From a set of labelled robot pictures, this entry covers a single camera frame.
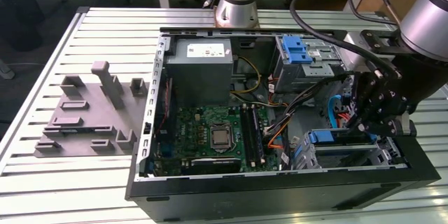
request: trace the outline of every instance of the green motherboard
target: green motherboard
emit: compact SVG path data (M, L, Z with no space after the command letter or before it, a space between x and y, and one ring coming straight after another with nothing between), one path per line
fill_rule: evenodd
M173 161L170 162L167 158L169 162L163 165L169 176L182 175L179 160L186 158L239 158L242 160L241 172L278 170L275 152L265 155L263 165L257 167L247 165L241 109L239 106L202 106L178 109ZM269 125L266 108L257 108L257 113L258 124L263 129Z

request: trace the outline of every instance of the aluminum extrusion table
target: aluminum extrusion table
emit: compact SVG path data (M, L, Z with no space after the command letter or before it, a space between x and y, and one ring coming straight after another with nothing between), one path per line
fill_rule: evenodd
M302 12L321 29L383 29L341 12ZM262 28L298 28L287 11L261 10ZM98 82L91 63L107 60L121 81L150 80L161 27L213 27L214 13L202 9L91 8L78 13L0 142L0 219L7 223L151 223L125 200L131 156L35 158L63 91L66 74ZM419 142L442 180L405 191L363 210L227 219L214 223L447 223L448 100L446 89L422 102L413 119Z

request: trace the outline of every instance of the yellow cable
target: yellow cable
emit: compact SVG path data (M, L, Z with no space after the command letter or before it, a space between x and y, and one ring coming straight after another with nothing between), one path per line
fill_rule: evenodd
M257 90L259 88L261 83L262 83L262 75L261 75L261 72L259 72L259 69L257 68L257 66L245 57L239 56L239 58L242 58L251 65L251 67L255 69L255 71L258 73L259 81L258 81L258 84L255 85L255 87L251 88L251 89L249 89L249 90L239 90L239 91L238 90L233 90L231 93L234 93L234 94L242 94L242 93L250 93L250 92L253 92L254 90Z

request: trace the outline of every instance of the metal chassis frame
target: metal chassis frame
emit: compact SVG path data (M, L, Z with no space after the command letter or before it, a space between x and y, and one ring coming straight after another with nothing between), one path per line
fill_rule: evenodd
M161 29L162 31L175 31L177 28ZM213 36L214 32L225 32L225 30L214 28L201 29L182 29L187 32L187 35L197 36L194 31L209 30L207 36ZM263 32L263 29L242 29L242 33L238 35L254 36L255 31ZM170 44L166 43L165 37L161 37L157 53L157 61L154 67L154 80L153 84L158 84L161 81L161 75L157 71L162 70L163 66L157 66L157 62L163 63L163 55ZM153 95L149 97L150 110L145 121L150 124L154 122L154 113L151 110L157 109L158 100L158 88L150 92ZM345 185L361 185L370 184L374 188L390 188L378 194L365 193L361 199L354 199L354 202L342 202L333 209L322 210L346 210L363 208L375 202L381 201L386 197L397 194L398 192L421 188L430 183L441 179L439 173L418 143L415 137L398 137L395 138L397 145L402 150L402 154L406 157L409 168L402 169L378 169L378 170L342 170L338 173L298 173L279 172L278 175L283 176L226 176L219 178L171 178L167 180L149 181L141 175L141 168L138 164L146 160L145 154L150 154L150 146L153 134L147 134L139 139L138 145L135 145L131 171L129 178L129 186L126 191L126 199L138 202L146 197L147 201L166 201L170 200L170 196L179 196L186 194L214 194L226 192L250 192L254 190L273 190L282 189L289 190L291 188L309 188L309 187L329 187L329 186L345 186Z
M170 50L171 40L169 38L170 35L185 35L185 36L205 36L205 37L215 37L215 36L259 36L259 37L275 37L282 36L283 34L297 34L301 35L305 33L302 29L247 29L247 28L233 28L222 29L222 28L161 28L162 37L159 38L158 43L158 52L155 57L154 69L153 69L153 80L147 98L147 107L146 107L146 115L143 120L143 133L141 135L141 139L138 143L138 160L137 162L141 164L145 162L146 158L150 156L150 149L155 144L153 142L155 127L154 120L157 116L157 106L158 106L158 97L159 97L159 85L161 85L161 76L163 70L163 62L165 62L165 52ZM335 38L343 40L347 32L342 30L322 30L321 32L333 34ZM137 166L135 171L135 181L149 180L147 178L142 178L139 176L142 171L141 165Z

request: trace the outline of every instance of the gray plastic part holder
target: gray plastic part holder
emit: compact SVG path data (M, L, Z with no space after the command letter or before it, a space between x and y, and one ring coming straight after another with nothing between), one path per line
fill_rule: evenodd
M107 61L93 64L101 83L66 76L65 94L35 148L37 157L131 155L142 133L149 84L121 83Z

